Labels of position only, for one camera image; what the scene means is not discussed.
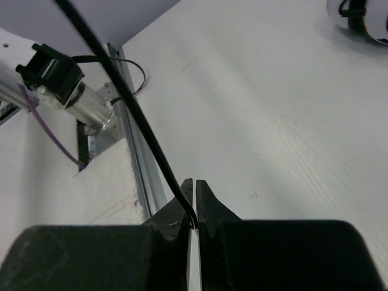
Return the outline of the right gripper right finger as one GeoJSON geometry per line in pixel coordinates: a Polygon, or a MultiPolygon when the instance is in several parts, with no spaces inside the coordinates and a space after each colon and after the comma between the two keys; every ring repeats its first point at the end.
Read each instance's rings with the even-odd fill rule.
{"type": "Polygon", "coordinates": [[[203,290],[384,290],[363,237],[340,220],[243,220],[196,182],[203,290]]]}

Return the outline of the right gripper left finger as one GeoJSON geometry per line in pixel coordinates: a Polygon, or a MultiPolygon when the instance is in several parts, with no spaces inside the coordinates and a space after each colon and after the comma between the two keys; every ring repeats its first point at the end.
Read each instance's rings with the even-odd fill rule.
{"type": "Polygon", "coordinates": [[[187,290],[190,220],[176,199],[140,225],[33,226],[1,266],[2,290],[187,290]]]}

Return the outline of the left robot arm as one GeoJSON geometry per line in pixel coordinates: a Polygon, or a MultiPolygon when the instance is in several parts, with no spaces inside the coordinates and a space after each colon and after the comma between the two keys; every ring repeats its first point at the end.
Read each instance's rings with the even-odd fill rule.
{"type": "Polygon", "coordinates": [[[106,131],[117,121],[113,107],[84,82],[85,74],[71,57],[4,29],[1,72],[40,101],[81,121],[87,135],[106,131]]]}

